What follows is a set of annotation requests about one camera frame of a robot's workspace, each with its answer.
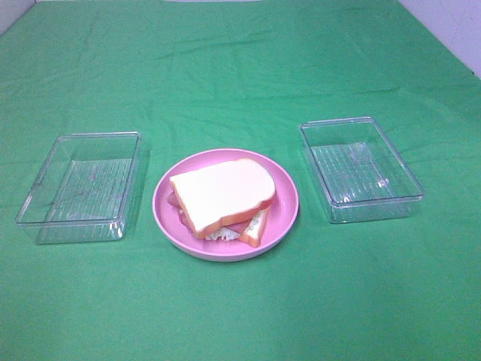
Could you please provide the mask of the clear left plastic tray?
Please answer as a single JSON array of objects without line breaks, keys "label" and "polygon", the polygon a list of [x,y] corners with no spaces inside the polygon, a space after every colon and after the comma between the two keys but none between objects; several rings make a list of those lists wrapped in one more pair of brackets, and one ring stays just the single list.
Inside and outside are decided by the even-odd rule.
[{"label": "clear left plastic tray", "polygon": [[59,136],[16,225],[36,244],[120,240],[132,212],[140,148],[140,132]]}]

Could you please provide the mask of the pink round plate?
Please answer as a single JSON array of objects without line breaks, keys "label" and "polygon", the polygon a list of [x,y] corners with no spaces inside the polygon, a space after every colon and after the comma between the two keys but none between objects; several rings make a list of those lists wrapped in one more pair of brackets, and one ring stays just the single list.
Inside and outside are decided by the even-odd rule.
[{"label": "pink round plate", "polygon": [[[169,177],[196,170],[218,162],[250,158],[263,165],[276,186],[276,197],[268,214],[267,223],[258,247],[241,241],[198,240],[180,222],[177,211],[168,203],[171,193]],[[172,166],[158,182],[153,194],[153,216],[169,241],[183,252],[200,259],[217,262],[236,262],[259,256],[275,247],[292,228],[298,215],[299,197],[289,173],[272,159],[249,150],[218,148],[186,157]]]}]

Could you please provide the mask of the white bread slice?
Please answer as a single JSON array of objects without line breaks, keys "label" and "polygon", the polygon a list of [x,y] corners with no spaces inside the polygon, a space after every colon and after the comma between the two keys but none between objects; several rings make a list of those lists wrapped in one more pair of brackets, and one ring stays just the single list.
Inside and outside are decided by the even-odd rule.
[{"label": "white bread slice", "polygon": [[268,170],[248,158],[176,174],[169,183],[196,238],[253,218],[276,195]]},{"label": "white bread slice", "polygon": [[258,212],[250,221],[238,240],[251,247],[258,247],[267,223],[270,207]]}]

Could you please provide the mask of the clear right plastic tray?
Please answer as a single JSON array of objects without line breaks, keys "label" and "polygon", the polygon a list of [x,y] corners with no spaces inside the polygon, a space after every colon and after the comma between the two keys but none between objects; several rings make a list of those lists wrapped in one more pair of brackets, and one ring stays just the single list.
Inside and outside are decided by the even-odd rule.
[{"label": "clear right plastic tray", "polygon": [[409,217],[425,192],[373,117],[299,126],[304,155],[330,223]]}]

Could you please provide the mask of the pink bacon strip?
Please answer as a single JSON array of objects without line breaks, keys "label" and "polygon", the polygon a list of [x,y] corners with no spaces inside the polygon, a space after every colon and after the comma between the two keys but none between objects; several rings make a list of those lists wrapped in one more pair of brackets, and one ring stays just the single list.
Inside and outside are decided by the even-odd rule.
[{"label": "pink bacon strip", "polygon": [[240,222],[240,223],[233,223],[233,224],[227,225],[225,227],[227,229],[230,229],[233,232],[241,234],[249,226],[250,222],[251,222],[251,220],[246,220],[246,221],[243,221],[243,222]]},{"label": "pink bacon strip", "polygon": [[168,204],[173,206],[177,211],[177,216],[179,222],[186,228],[190,234],[195,236],[195,233],[192,231],[192,228],[189,223],[189,218],[186,215],[186,212],[182,209],[181,204],[179,203],[177,196],[174,192],[170,193],[167,197]]}]

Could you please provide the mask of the clear plastic tray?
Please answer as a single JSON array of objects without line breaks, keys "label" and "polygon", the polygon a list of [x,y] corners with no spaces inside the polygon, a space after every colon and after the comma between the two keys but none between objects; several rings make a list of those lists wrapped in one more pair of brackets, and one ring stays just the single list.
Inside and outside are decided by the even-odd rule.
[{"label": "clear plastic tray", "polygon": [[36,244],[120,240],[132,212],[140,148],[140,132],[59,136],[16,225]]},{"label": "clear plastic tray", "polygon": [[409,217],[425,192],[373,117],[299,126],[304,155],[330,223]]}]

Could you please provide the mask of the green tablecloth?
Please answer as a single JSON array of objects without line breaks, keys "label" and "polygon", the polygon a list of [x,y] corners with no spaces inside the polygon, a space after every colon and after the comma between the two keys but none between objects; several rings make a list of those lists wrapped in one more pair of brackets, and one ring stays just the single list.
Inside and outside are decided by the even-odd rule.
[{"label": "green tablecloth", "polygon": [[[424,188],[407,218],[331,224],[301,123],[375,118]],[[138,131],[120,241],[36,245],[15,218],[56,137]],[[179,160],[276,160],[300,210],[272,250],[173,247]],[[478,360],[480,82],[396,1],[39,2],[1,38],[3,360]]]}]

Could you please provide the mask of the green lettuce leaf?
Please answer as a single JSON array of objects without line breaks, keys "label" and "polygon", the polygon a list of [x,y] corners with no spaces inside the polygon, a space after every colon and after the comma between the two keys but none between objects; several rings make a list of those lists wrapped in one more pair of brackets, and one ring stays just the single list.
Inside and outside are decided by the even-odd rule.
[{"label": "green lettuce leaf", "polygon": [[236,233],[231,231],[230,229],[222,227],[221,229],[218,229],[217,231],[210,233],[206,237],[206,240],[215,241],[220,239],[221,241],[232,241],[232,240],[238,240],[239,236],[240,236],[240,233]]}]

